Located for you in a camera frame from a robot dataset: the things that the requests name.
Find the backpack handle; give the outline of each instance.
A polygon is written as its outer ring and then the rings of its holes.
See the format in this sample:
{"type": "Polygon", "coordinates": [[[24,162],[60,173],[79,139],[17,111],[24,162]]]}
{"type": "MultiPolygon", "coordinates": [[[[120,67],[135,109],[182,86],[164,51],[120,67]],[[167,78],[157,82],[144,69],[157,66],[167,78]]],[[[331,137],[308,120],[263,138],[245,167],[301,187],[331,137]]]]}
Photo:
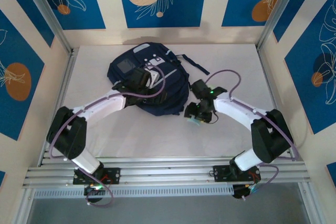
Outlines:
{"type": "Polygon", "coordinates": [[[182,56],[183,59],[185,59],[187,62],[189,62],[191,65],[193,65],[194,67],[198,68],[200,71],[202,71],[203,73],[205,73],[207,76],[210,74],[209,71],[207,71],[205,68],[203,68],[201,65],[197,64],[195,61],[193,61],[192,59],[190,59],[187,55],[176,55],[176,56],[182,56]]]}

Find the white table surface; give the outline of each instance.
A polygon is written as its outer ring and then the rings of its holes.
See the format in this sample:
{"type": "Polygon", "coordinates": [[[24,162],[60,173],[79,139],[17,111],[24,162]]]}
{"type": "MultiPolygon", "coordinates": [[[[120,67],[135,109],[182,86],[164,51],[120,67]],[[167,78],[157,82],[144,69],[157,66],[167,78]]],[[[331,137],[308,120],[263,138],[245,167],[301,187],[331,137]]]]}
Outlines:
{"type": "MultiPolygon", "coordinates": [[[[132,48],[81,46],[71,75],[64,105],[73,108],[108,92],[110,62],[132,48]]],[[[242,76],[234,96],[258,108],[272,109],[271,97],[255,45],[168,45],[176,55],[186,54],[213,73],[233,69],[242,76]]],[[[190,83],[206,79],[197,68],[182,59],[190,83]]],[[[237,82],[233,73],[220,73],[209,85],[230,90],[237,82]]],[[[189,100],[197,101],[192,93],[189,100]]],[[[113,113],[88,129],[87,147],[97,157],[195,157],[235,156],[251,148],[250,132],[230,117],[200,126],[180,116],[153,116],[136,106],[113,113]]]]}

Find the purple cable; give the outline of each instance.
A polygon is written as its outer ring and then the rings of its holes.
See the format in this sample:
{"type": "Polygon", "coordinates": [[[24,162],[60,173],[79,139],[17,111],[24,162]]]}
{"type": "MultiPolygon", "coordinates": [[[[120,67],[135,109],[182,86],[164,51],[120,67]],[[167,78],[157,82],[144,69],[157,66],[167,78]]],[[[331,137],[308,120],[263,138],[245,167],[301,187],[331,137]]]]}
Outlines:
{"type": "MultiPolygon", "coordinates": [[[[205,83],[207,83],[214,75],[216,75],[216,74],[218,74],[218,73],[221,73],[221,72],[232,72],[232,73],[235,73],[237,76],[238,76],[238,78],[239,78],[239,80],[238,80],[238,83],[229,91],[229,97],[230,97],[230,99],[233,101],[233,102],[235,102],[236,104],[238,104],[238,105],[240,105],[240,106],[242,106],[243,108],[246,108],[246,109],[248,109],[249,111],[252,111],[252,112],[254,112],[254,109],[253,108],[251,108],[250,106],[247,106],[247,105],[245,105],[245,104],[243,104],[243,103],[241,103],[241,102],[239,102],[239,101],[236,101],[235,99],[232,99],[232,92],[240,85],[240,83],[241,83],[241,76],[240,76],[240,74],[237,72],[237,71],[235,71],[235,70],[231,70],[231,69],[224,69],[224,70],[220,70],[220,71],[217,71],[217,72],[215,72],[215,73],[213,73],[206,81],[205,81],[205,83]]],[[[268,123],[270,123],[284,138],[285,138],[285,140],[288,142],[288,144],[290,145],[290,147],[292,147],[292,149],[293,149],[293,151],[294,151],[294,160],[298,160],[298,157],[299,157],[299,153],[298,153],[298,150],[296,149],[296,147],[294,146],[294,144],[293,144],[293,142],[289,139],[289,137],[283,132],[283,130],[282,129],[280,129],[271,119],[269,119],[268,117],[266,117],[266,116],[264,116],[263,114],[261,114],[260,112],[256,112],[256,114],[258,115],[258,116],[261,116],[263,119],[265,119],[268,123]]],[[[290,157],[278,157],[278,158],[282,158],[282,159],[291,159],[290,157]]],[[[273,167],[273,168],[275,168],[276,169],[276,173],[274,174],[274,176],[269,180],[269,181],[267,181],[265,184],[263,184],[262,186],[260,186],[259,188],[258,188],[258,190],[259,189],[261,189],[262,187],[264,187],[264,186],[266,186],[266,185],[268,185],[269,183],[271,183],[275,178],[276,178],[276,176],[279,174],[279,168],[277,167],[277,166],[275,166],[275,165],[270,165],[270,164],[264,164],[264,163],[262,163],[262,164],[260,164],[260,166],[268,166],[268,167],[273,167]]]]}
{"type": "MultiPolygon", "coordinates": [[[[152,65],[152,67],[155,68],[156,70],[158,70],[159,73],[160,73],[161,76],[162,76],[162,86],[161,86],[161,88],[159,89],[159,91],[156,92],[155,94],[143,95],[143,94],[135,94],[135,93],[131,93],[131,92],[116,93],[116,94],[109,95],[108,97],[103,97],[103,98],[101,98],[101,99],[99,99],[99,100],[97,100],[97,101],[95,101],[95,102],[93,102],[93,103],[87,105],[87,106],[84,108],[84,110],[87,110],[87,109],[89,109],[89,108],[91,108],[91,107],[97,105],[98,103],[101,103],[101,102],[103,102],[103,101],[105,101],[105,100],[107,100],[107,99],[110,99],[110,98],[113,98],[113,97],[116,97],[116,96],[119,96],[119,95],[131,95],[131,96],[134,96],[134,97],[140,97],[140,98],[152,98],[152,97],[155,97],[155,96],[159,95],[159,94],[163,91],[163,89],[164,89],[164,87],[165,87],[165,85],[166,85],[166,79],[165,79],[165,76],[164,76],[163,71],[162,71],[159,67],[154,66],[154,65],[152,65]]],[[[59,136],[61,135],[62,131],[68,126],[68,124],[69,124],[75,117],[77,117],[78,115],[80,115],[82,112],[83,112],[83,110],[80,110],[80,111],[76,112],[74,115],[72,115],[72,116],[71,116],[71,117],[70,117],[70,118],[69,118],[69,119],[68,119],[68,120],[61,126],[61,128],[59,128],[58,132],[55,134],[55,137],[53,138],[53,140],[52,140],[52,142],[51,142],[51,144],[50,144],[50,147],[49,147],[49,157],[50,157],[51,159],[55,159],[55,158],[63,158],[63,156],[57,156],[57,157],[53,156],[53,153],[52,153],[52,152],[53,152],[53,148],[54,148],[54,146],[55,146],[55,143],[56,143],[57,139],[59,138],[59,136]]],[[[112,198],[111,198],[111,201],[108,202],[107,204],[104,204],[104,205],[95,205],[95,204],[91,204],[91,203],[88,201],[88,196],[86,197],[86,201],[87,201],[88,203],[90,203],[91,205],[96,206],[96,207],[106,207],[106,206],[110,205],[110,204],[113,202],[113,193],[112,193],[112,191],[111,191],[111,190],[110,190],[104,183],[102,183],[100,180],[96,179],[95,177],[93,177],[91,174],[89,174],[88,172],[86,172],[86,171],[83,170],[82,168],[79,167],[79,169],[80,169],[85,175],[87,175],[88,177],[90,177],[91,179],[93,179],[94,181],[96,181],[97,183],[99,183],[100,185],[102,185],[102,186],[105,188],[105,190],[107,190],[107,191],[109,192],[109,194],[111,195],[111,197],[112,197],[112,198]]]]}
{"type": "Polygon", "coordinates": [[[264,183],[263,185],[261,185],[257,190],[260,190],[262,187],[270,184],[276,178],[276,176],[278,176],[278,174],[279,174],[279,167],[276,166],[276,165],[262,164],[260,166],[262,166],[262,167],[273,167],[273,168],[276,169],[276,172],[275,172],[275,174],[273,175],[273,177],[271,179],[269,179],[266,183],[264,183]]]}
{"type": "MultiPolygon", "coordinates": [[[[250,106],[247,106],[235,99],[232,99],[232,101],[240,106],[242,106],[243,108],[246,108],[249,111],[254,111],[253,108],[251,108],[250,106]]],[[[282,129],[279,128],[279,126],[277,126],[270,118],[268,118],[267,116],[261,114],[259,111],[255,112],[256,115],[261,116],[263,119],[265,119],[270,125],[272,125],[280,134],[281,136],[287,141],[287,143],[290,145],[290,147],[293,149],[294,151],[294,160],[298,160],[299,158],[299,152],[296,149],[295,145],[293,144],[293,142],[291,141],[291,139],[283,132],[282,129]]]]}
{"type": "Polygon", "coordinates": [[[223,69],[223,70],[220,70],[220,71],[217,71],[217,72],[215,72],[215,73],[213,73],[211,76],[209,76],[209,78],[205,81],[205,83],[207,83],[213,76],[215,76],[216,74],[218,74],[218,73],[222,73],[222,72],[231,72],[231,73],[235,73],[236,74],[236,76],[238,76],[238,78],[239,78],[239,80],[238,80],[238,83],[230,90],[230,92],[229,92],[229,97],[231,98],[231,96],[232,96],[232,92],[240,85],[240,83],[241,83],[241,76],[240,76],[240,74],[237,72],[237,71],[235,71],[235,70],[232,70],[232,69],[223,69]]]}
{"type": "Polygon", "coordinates": [[[102,185],[102,186],[105,188],[105,190],[111,195],[111,200],[110,200],[108,203],[103,204],[103,205],[96,205],[96,204],[92,204],[91,202],[89,202],[89,194],[87,194],[85,200],[86,200],[86,202],[88,203],[88,205],[93,205],[93,206],[95,206],[95,207],[107,207],[107,206],[111,205],[111,204],[113,203],[113,200],[114,200],[112,190],[111,190],[109,187],[107,187],[104,183],[102,183],[99,179],[93,177],[91,174],[89,174],[89,173],[88,173],[87,171],[85,171],[84,169],[82,169],[82,168],[80,168],[80,167],[78,167],[78,169],[79,169],[82,173],[84,173],[86,176],[88,176],[89,178],[91,178],[92,180],[94,180],[95,182],[97,182],[98,184],[102,185]]]}
{"type": "MultiPolygon", "coordinates": [[[[238,83],[229,91],[229,97],[232,98],[232,92],[240,85],[241,83],[241,76],[240,74],[235,71],[235,70],[231,70],[231,69],[223,69],[223,70],[220,70],[220,71],[217,71],[215,73],[213,73],[206,81],[205,83],[207,83],[214,75],[218,74],[218,73],[221,73],[221,72],[232,72],[232,73],[235,73],[236,76],[239,78],[238,80],[238,83]]],[[[243,108],[246,108],[247,110],[249,111],[252,111],[254,112],[254,109],[251,108],[250,106],[247,106],[235,99],[232,99],[233,102],[235,102],[236,104],[242,106],[243,108]]],[[[263,114],[261,114],[260,112],[256,112],[256,114],[258,116],[261,116],[263,119],[265,119],[269,124],[271,124],[283,137],[284,139],[288,142],[288,144],[290,145],[290,147],[293,149],[294,151],[294,160],[298,160],[299,158],[299,152],[298,150],[296,149],[296,147],[294,146],[293,142],[290,140],[290,138],[283,132],[282,129],[280,129],[271,119],[269,119],[268,117],[264,116],[263,114]]]]}

